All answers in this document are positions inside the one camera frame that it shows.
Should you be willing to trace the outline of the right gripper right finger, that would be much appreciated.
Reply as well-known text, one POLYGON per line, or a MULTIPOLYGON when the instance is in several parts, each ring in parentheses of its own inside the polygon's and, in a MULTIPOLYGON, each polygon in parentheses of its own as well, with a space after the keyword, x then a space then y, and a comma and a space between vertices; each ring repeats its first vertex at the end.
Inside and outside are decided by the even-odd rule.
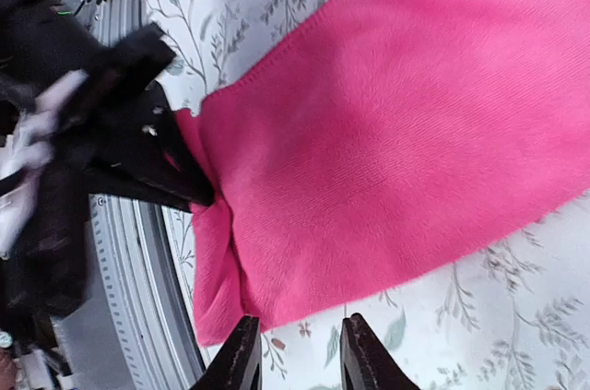
POLYGON ((340 369, 344 390, 419 390, 360 313, 342 321, 340 369))

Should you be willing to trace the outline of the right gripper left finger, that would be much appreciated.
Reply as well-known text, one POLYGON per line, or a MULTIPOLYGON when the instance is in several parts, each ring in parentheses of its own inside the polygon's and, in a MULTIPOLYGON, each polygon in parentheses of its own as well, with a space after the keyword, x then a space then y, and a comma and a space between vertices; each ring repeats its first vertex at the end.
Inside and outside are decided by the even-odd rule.
POLYGON ((262 388, 260 321, 244 316, 191 390, 262 388))

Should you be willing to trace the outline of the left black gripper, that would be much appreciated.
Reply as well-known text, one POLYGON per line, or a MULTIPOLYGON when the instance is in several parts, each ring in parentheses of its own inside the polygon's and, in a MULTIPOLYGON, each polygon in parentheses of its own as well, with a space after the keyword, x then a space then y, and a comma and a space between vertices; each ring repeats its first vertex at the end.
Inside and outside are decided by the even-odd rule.
POLYGON ((70 205, 114 195, 184 212, 213 204, 215 189, 155 80, 175 57, 162 37, 151 23, 84 61, 88 78, 51 138, 46 198, 70 205))

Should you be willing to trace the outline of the pink towel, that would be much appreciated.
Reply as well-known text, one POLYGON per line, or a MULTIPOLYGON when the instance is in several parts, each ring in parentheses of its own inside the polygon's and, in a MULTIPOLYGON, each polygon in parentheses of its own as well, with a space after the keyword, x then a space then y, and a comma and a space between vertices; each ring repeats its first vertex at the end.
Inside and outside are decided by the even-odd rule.
POLYGON ((176 114, 197 340, 366 298, 589 187, 589 0, 330 0, 176 114))

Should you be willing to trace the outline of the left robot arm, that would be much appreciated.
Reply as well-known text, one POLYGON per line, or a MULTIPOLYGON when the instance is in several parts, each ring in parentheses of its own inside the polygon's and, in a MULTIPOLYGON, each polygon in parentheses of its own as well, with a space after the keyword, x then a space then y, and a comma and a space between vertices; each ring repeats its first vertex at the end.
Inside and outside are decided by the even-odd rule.
POLYGON ((163 30, 105 46, 56 6, 1 0, 1 328, 25 346, 86 299, 92 195, 215 198, 157 82, 176 57, 163 30))

